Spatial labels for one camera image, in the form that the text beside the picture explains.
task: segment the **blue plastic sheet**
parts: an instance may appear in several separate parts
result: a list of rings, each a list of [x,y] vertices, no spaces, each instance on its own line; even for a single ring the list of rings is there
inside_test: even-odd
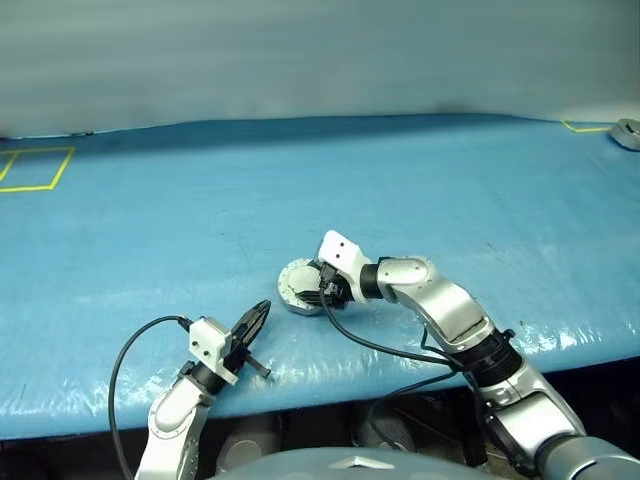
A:
[[[286,311],[276,280],[335,228],[370,258],[424,255],[469,289],[544,371],[640,353],[640,156],[606,133],[497,116],[206,122],[19,149],[0,189],[0,437],[107,428],[107,384],[131,333],[166,314],[231,326],[274,301],[251,369],[214,415],[380,396],[443,372],[350,343]],[[382,302],[340,313],[418,350],[420,324]],[[122,427],[189,359],[184,332],[134,345]],[[462,383],[460,379],[449,385]]]

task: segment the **dark floor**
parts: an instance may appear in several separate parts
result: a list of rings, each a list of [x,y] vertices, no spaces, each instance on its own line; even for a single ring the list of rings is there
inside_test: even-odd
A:
[[[576,410],[589,433],[607,439],[640,457],[640,387],[636,382],[640,357],[566,371],[548,376],[551,383]],[[352,446],[357,441],[358,418],[366,404],[348,403],[281,412],[282,449],[319,446]],[[415,448],[464,463],[488,457],[491,471],[507,478],[520,478],[503,454],[487,445],[471,410],[466,389],[429,392],[399,398],[386,408],[402,418]],[[237,420],[208,422],[202,434],[198,478],[215,473],[218,452]],[[139,461],[146,442],[144,430],[122,432],[130,465]],[[121,478],[111,437],[107,433],[77,437],[2,442],[0,479],[116,479]]]

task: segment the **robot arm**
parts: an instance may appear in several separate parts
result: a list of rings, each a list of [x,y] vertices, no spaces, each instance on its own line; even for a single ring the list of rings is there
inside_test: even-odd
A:
[[[271,303],[260,302],[228,331],[213,318],[201,318],[189,328],[189,350],[199,360],[187,362],[178,380],[153,402],[148,416],[149,439],[135,478],[187,480],[198,469],[200,433],[215,395],[234,385],[246,363],[267,377],[248,349],[264,325]]]
[[[317,292],[328,279],[333,279],[326,290],[333,305],[349,300],[367,304],[371,299],[384,298],[414,311],[440,347],[461,365],[465,377],[482,397],[486,430],[518,471],[545,474],[553,458],[554,476],[548,478],[578,478],[569,472],[571,468],[577,475],[585,465],[596,465],[591,451],[582,457],[577,455],[571,468],[567,466],[571,462],[563,464],[558,460],[560,457],[553,452],[562,445],[567,451],[588,450],[583,443],[572,440],[587,438],[580,419],[509,344],[513,332],[499,332],[473,297],[438,274],[428,259],[382,258],[373,263],[358,245],[329,231],[316,259],[304,266],[315,268],[315,278],[307,270],[300,282],[293,271],[283,271],[286,278],[281,275],[279,280],[281,296],[289,304],[293,294],[297,311],[304,309],[309,314],[319,310],[313,289]],[[591,440],[591,450],[601,442],[607,449],[616,450],[616,458],[626,456],[637,462],[602,440]],[[563,468],[569,469],[563,472],[565,476],[555,475]]]

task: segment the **gray wall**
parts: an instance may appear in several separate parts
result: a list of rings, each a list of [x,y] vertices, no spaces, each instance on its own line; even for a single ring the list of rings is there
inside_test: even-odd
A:
[[[4,0],[0,135],[640,112],[640,0]]]

